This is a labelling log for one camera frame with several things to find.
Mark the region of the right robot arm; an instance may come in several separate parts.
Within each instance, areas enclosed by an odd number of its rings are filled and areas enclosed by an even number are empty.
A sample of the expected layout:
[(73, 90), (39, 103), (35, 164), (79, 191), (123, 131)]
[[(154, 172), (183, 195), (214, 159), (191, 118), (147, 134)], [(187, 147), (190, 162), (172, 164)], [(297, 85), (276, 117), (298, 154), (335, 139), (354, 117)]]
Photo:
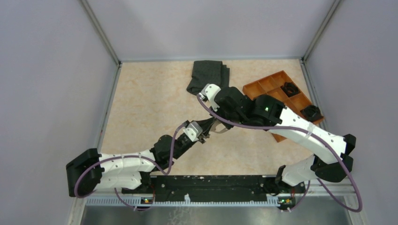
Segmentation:
[(264, 127), (312, 152), (307, 159), (279, 168), (275, 180), (279, 192), (288, 193), (295, 185), (307, 180), (341, 182), (347, 175), (335, 155), (348, 171), (352, 170), (353, 158), (349, 154), (355, 147), (355, 136), (331, 134), (267, 94), (251, 100), (236, 87), (220, 88), (215, 84), (210, 84), (202, 94), (209, 100), (215, 113), (225, 120), (245, 126)]

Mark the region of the dark grey folded cloth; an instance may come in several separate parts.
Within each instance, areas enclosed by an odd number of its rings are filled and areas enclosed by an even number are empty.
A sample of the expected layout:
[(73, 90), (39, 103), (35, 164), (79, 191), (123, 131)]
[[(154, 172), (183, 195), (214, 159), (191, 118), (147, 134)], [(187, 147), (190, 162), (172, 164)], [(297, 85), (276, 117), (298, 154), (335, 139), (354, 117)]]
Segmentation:
[(222, 61), (197, 60), (193, 63), (191, 81), (186, 90), (197, 95), (207, 84), (215, 84), (220, 88), (229, 87), (230, 68)]

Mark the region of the orange compartment tray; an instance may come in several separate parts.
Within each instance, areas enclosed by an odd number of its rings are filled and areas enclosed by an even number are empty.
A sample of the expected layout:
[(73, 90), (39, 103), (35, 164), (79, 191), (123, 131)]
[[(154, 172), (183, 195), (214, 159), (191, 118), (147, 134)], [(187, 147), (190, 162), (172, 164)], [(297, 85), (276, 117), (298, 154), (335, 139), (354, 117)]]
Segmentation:
[(281, 86), (285, 82), (293, 82), (296, 85), (296, 83), (287, 75), (287, 73), (282, 70), (244, 85), (242, 91), (252, 100), (260, 95), (270, 95), (283, 102), (300, 117), (312, 122), (315, 125), (320, 124), (324, 120), (324, 116), (319, 107), (313, 105), (309, 98), (297, 85), (296, 86), (299, 88), (300, 93), (293, 97), (287, 97), (281, 89)]

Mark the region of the black rolled belt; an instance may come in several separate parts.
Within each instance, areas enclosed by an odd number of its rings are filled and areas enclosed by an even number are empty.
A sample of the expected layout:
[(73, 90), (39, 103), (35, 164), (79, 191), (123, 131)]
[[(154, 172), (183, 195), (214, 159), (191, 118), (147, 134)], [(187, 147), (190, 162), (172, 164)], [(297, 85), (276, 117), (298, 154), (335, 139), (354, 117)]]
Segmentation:
[(281, 89), (289, 98), (300, 93), (299, 88), (293, 82), (285, 82)]

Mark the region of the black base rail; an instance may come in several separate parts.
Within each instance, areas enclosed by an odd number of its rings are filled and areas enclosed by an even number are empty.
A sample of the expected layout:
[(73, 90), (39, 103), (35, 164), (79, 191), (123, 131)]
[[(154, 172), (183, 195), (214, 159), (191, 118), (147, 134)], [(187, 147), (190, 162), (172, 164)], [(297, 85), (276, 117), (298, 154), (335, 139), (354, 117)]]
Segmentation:
[(158, 203), (264, 203), (272, 197), (284, 202), (305, 189), (303, 182), (292, 187), (267, 175), (159, 175), (146, 178), (131, 194), (148, 194)]

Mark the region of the metal key holder plate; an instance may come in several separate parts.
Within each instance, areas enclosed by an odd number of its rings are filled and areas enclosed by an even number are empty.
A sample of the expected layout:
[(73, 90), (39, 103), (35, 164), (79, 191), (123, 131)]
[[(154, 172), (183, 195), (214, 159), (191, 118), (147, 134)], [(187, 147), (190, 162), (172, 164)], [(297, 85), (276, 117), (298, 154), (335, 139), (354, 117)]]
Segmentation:
[(202, 127), (204, 135), (208, 135), (210, 132), (223, 134), (229, 131), (229, 129), (223, 123), (214, 117), (204, 120), (203, 124), (200, 126)]

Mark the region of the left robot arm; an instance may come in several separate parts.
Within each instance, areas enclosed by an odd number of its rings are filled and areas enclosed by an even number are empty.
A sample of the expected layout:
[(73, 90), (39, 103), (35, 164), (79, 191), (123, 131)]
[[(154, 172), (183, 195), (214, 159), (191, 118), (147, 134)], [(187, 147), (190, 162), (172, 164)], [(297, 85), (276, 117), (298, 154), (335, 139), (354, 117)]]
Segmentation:
[(99, 153), (88, 149), (66, 165), (70, 197), (85, 197), (95, 190), (126, 188), (140, 194), (149, 191), (149, 174), (167, 168), (196, 142), (199, 136), (181, 134), (177, 139), (163, 135), (149, 150), (131, 154)]

